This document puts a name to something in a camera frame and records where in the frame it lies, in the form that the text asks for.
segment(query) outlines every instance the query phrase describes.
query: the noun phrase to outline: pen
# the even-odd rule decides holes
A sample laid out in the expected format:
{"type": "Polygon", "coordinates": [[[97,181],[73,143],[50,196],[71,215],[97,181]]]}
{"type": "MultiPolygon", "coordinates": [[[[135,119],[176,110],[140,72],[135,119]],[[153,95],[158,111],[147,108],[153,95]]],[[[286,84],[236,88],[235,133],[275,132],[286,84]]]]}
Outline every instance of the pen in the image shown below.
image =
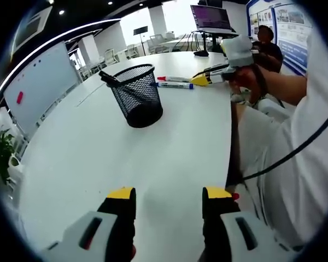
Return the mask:
{"type": "Polygon", "coordinates": [[[190,83],[158,82],[158,83],[151,83],[151,85],[157,87],[193,89],[193,84],[190,83]]]}
{"type": "Polygon", "coordinates": [[[159,81],[168,81],[168,82],[183,82],[183,83],[190,82],[190,79],[180,78],[180,77],[176,77],[176,76],[158,76],[157,79],[159,81]]]}

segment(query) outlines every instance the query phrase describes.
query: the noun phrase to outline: window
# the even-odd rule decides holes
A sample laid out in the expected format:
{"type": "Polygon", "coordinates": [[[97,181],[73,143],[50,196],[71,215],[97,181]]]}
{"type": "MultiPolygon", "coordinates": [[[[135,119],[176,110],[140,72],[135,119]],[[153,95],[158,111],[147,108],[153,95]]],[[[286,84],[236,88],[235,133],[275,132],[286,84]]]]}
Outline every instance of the window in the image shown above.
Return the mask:
{"type": "Polygon", "coordinates": [[[176,37],[197,30],[191,10],[191,5],[197,3],[198,0],[164,2],[163,13],[167,30],[174,32],[176,37]]]}
{"type": "Polygon", "coordinates": [[[148,26],[148,32],[141,34],[142,41],[146,41],[151,35],[154,35],[148,8],[143,8],[137,12],[124,16],[120,21],[120,26],[126,45],[141,42],[139,35],[133,35],[134,29],[148,26]]]}
{"type": "Polygon", "coordinates": [[[80,67],[85,66],[85,62],[79,48],[77,49],[77,55],[74,53],[69,57],[69,59],[75,62],[74,66],[77,70],[79,70],[80,67]]]}

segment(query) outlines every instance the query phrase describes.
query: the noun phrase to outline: mesh pencil holder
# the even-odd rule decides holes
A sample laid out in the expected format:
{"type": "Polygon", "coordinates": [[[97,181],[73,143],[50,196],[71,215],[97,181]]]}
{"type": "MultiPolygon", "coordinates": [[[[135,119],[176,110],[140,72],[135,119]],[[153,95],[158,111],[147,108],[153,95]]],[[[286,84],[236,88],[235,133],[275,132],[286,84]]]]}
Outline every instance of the mesh pencil holder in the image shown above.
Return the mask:
{"type": "Polygon", "coordinates": [[[141,64],[127,68],[114,77],[119,81],[110,85],[129,126],[147,127],[163,114],[154,78],[154,66],[141,64]]]}

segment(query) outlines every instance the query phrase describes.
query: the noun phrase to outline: monitor stand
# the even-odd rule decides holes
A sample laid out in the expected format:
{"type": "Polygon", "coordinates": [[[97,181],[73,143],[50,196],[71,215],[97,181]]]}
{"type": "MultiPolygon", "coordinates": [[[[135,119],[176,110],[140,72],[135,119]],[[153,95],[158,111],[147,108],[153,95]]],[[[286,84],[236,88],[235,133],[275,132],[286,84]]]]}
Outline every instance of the monitor stand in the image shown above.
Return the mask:
{"type": "Polygon", "coordinates": [[[203,46],[204,46],[204,50],[194,52],[195,56],[202,56],[202,57],[209,56],[209,53],[207,51],[207,42],[206,42],[206,33],[205,32],[203,32],[203,46]]]}

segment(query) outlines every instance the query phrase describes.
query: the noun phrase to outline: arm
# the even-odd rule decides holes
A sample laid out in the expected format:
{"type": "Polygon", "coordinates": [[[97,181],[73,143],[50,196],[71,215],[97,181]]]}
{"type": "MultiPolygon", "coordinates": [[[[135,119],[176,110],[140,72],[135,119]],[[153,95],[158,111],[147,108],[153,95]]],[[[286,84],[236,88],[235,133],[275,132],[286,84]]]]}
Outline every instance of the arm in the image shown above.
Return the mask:
{"type": "Polygon", "coordinates": [[[292,105],[297,105],[306,96],[307,79],[298,75],[264,74],[268,93],[292,105]]]}
{"type": "MultiPolygon", "coordinates": [[[[263,74],[267,92],[274,97],[292,105],[297,105],[306,96],[307,79],[297,75],[281,75],[259,67],[263,74]]],[[[235,93],[239,87],[246,87],[251,90],[250,102],[254,103],[261,96],[261,90],[257,83],[253,71],[249,67],[244,67],[236,72],[235,79],[230,82],[230,86],[235,93]]]]}

